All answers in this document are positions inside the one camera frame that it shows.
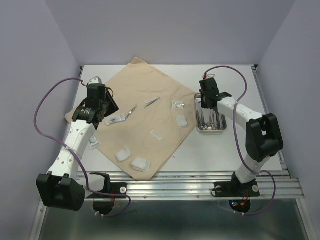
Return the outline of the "straight surgical scissors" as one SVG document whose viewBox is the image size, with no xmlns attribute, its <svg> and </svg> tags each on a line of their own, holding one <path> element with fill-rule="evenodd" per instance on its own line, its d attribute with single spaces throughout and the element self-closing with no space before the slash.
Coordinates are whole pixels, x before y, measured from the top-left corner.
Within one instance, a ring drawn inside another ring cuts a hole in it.
<svg viewBox="0 0 320 240">
<path fill-rule="evenodd" d="M 215 112 L 213 110 L 210 112 L 209 122 L 210 122 L 210 125 L 213 125 L 215 123 Z"/>
</svg>

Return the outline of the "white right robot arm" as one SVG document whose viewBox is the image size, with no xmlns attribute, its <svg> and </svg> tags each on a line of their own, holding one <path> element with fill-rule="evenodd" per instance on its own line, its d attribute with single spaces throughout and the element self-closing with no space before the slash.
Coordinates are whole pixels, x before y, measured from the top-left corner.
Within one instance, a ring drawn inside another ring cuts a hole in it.
<svg viewBox="0 0 320 240">
<path fill-rule="evenodd" d="M 265 163 L 284 147 L 278 119 L 273 113 L 256 112 L 240 104 L 231 94 L 220 92 L 213 77 L 200 80 L 199 84 L 201 106 L 230 118 L 234 132 L 237 126 L 245 130 L 246 156 L 241 158 L 242 165 L 235 172 L 236 179 L 230 182 L 231 192 L 242 195 Z"/>
</svg>

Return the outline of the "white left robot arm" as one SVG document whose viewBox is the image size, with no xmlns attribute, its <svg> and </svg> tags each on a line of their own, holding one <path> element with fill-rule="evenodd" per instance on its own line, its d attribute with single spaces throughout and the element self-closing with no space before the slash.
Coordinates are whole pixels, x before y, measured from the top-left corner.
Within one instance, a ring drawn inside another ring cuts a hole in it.
<svg viewBox="0 0 320 240">
<path fill-rule="evenodd" d="M 77 180 L 83 154 L 91 138 L 105 117 L 119 110 L 113 99 L 113 92 L 95 76 L 88 82 L 86 98 L 75 109 L 69 132 L 64 142 L 52 137 L 61 145 L 61 150 L 47 173 L 39 174 L 36 186 L 46 207 L 78 211 L 86 198 L 95 194 L 110 198 L 114 191 L 107 173 L 84 173 L 84 181 Z"/>
</svg>

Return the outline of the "fine curved forceps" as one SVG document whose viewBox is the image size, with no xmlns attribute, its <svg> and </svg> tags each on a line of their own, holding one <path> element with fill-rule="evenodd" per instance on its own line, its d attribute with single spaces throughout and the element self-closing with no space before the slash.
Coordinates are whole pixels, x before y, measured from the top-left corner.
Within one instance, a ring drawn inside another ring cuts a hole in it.
<svg viewBox="0 0 320 240">
<path fill-rule="evenodd" d="M 145 109 L 148 107 L 148 106 L 150 106 L 150 105 L 152 105 L 152 104 L 154 104 L 155 102 L 157 102 L 158 100 L 160 100 L 161 98 L 160 97 L 154 97 L 153 99 L 151 99 L 150 101 L 148 101 L 146 104 L 145 104 Z"/>
</svg>

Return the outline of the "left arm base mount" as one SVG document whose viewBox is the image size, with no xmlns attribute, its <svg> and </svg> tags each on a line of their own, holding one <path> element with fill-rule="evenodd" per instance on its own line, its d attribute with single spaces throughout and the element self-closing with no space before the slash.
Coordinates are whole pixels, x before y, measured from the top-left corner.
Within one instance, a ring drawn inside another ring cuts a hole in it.
<svg viewBox="0 0 320 240">
<path fill-rule="evenodd" d="M 109 174 L 91 172 L 88 176 L 89 186 L 94 193 L 89 192 L 89 199 L 107 199 L 94 201 L 92 204 L 96 216 L 111 218 L 124 213 L 132 203 L 127 195 L 127 183 L 112 182 Z"/>
</svg>

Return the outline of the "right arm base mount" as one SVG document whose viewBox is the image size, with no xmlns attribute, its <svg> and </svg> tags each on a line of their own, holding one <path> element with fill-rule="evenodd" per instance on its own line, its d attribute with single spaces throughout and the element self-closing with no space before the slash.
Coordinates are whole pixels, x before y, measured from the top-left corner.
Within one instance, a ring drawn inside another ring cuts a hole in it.
<svg viewBox="0 0 320 240">
<path fill-rule="evenodd" d="M 252 197 L 259 197 L 260 190 L 254 179 L 247 183 L 241 183 L 233 173 L 230 181 L 218 181 L 213 184 L 211 195 L 216 198 L 231 198 L 229 205 L 236 213 L 248 214 L 251 209 Z"/>
</svg>

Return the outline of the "stainless steel tray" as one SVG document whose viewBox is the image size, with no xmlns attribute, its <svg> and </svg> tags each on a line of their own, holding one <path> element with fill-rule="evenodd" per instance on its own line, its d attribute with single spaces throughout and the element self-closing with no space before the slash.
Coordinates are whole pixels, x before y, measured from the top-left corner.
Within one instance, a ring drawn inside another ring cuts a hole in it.
<svg viewBox="0 0 320 240">
<path fill-rule="evenodd" d="M 220 121 L 223 124 L 223 130 L 215 130 L 213 125 L 210 125 L 211 128 L 209 130 L 202 130 L 200 125 L 200 110 L 203 110 L 205 122 L 210 124 L 210 113 L 214 111 L 213 109 L 201 108 L 201 94 L 200 92 L 194 95 L 194 107 L 195 107 L 195 115 L 196 115 L 196 130 L 200 134 L 204 135 L 216 135 L 220 134 L 227 129 L 227 122 L 224 115 L 220 114 Z"/>
</svg>

